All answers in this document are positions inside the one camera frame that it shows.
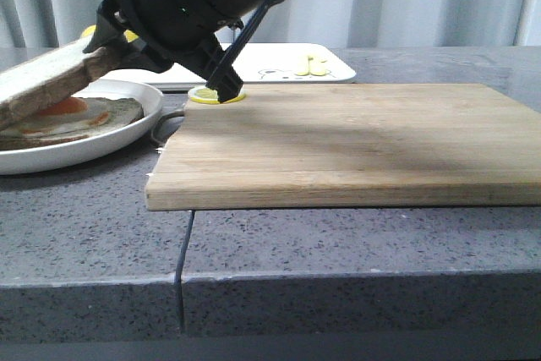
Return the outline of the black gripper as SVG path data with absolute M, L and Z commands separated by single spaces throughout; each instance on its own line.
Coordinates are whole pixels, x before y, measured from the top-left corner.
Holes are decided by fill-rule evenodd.
M 162 73 L 174 63 L 206 79 L 219 103 L 238 97 L 243 80 L 233 63 L 268 11 L 285 0 L 103 0 L 84 53 L 127 42 L 121 68 Z

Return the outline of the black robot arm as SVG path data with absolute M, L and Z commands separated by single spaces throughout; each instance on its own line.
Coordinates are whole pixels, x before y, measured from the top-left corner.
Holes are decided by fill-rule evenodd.
M 87 52 L 120 50 L 121 68 L 156 73 L 174 63 L 205 79 L 221 103 L 243 81 L 232 64 L 273 6 L 285 0 L 104 0 Z

